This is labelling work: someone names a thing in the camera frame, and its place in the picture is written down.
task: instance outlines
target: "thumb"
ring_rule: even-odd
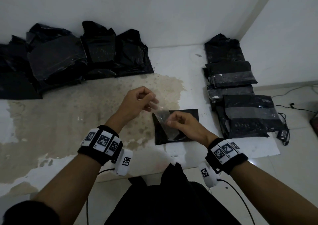
[[[170,126],[171,128],[178,129],[178,130],[180,130],[180,131],[182,131],[182,132],[184,132],[185,129],[186,129],[186,125],[181,124],[181,123],[179,123],[179,122],[177,122],[177,121],[169,120],[169,121],[167,122],[167,125]]]
[[[154,98],[156,98],[156,95],[154,93],[147,94],[143,99],[141,99],[141,103],[143,106],[146,106],[150,101],[152,101]]]

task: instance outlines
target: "floor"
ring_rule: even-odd
[[[274,96],[285,94],[291,89],[280,88],[256,91],[255,93]],[[303,87],[284,96],[274,97],[273,100],[276,105],[289,106],[293,102],[297,108],[318,111],[318,88],[315,88],[315,91],[311,87]],[[278,144],[280,155],[252,159],[250,162],[276,177],[318,207],[318,176],[316,175],[318,138],[309,124],[309,119],[313,113],[281,106],[276,108],[278,112],[287,116],[287,124],[291,130],[290,143],[288,146]],[[184,170],[184,173],[190,181],[204,185],[198,168]],[[267,224],[231,177],[223,173],[221,178],[231,183],[240,192],[255,223],[257,225]],[[160,183],[161,174],[148,175],[144,179],[148,185],[157,185]],[[130,183],[127,179],[96,183],[89,195],[89,224],[103,224],[129,186]],[[211,192],[242,224],[252,224],[245,206],[231,187],[219,182],[211,189]],[[28,198],[28,195],[0,198],[0,216],[13,204]],[[85,206],[74,224],[86,224]]]

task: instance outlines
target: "hand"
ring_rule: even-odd
[[[159,103],[159,101],[156,99],[156,95],[148,88],[142,86],[130,90],[116,113],[108,119],[105,125],[119,133],[121,129],[129,121],[136,118],[142,110],[151,112],[152,109],[156,109],[157,106],[153,103]]]
[[[166,124],[182,131],[188,138],[199,142],[206,148],[217,138],[189,113],[175,111],[168,117]]]

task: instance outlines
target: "stack of packages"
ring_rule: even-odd
[[[268,132],[282,130],[271,97],[253,92],[257,81],[239,41],[218,34],[205,43],[205,51],[208,94],[224,138],[268,137]]]
[[[41,99],[48,90],[84,80],[153,73],[139,31],[118,36],[92,21],[78,38],[69,30],[35,24],[26,40],[0,44],[0,99]]]

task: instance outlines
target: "white table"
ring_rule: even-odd
[[[13,187],[12,193],[42,189],[73,159],[86,133],[107,120],[128,90],[141,85],[157,93],[161,104],[171,110],[198,109],[201,124],[221,135],[206,91],[203,45],[153,48],[149,57],[156,74],[88,81],[53,90],[43,100],[1,100],[0,196]],[[170,162],[180,163],[183,169],[197,167],[207,154],[196,142],[155,146],[151,114],[146,112],[128,124],[120,137],[124,147],[133,150],[125,177],[160,173]],[[279,154],[272,136],[234,140],[250,159]],[[101,169],[110,166],[108,162]],[[96,182],[125,177],[105,172]]]

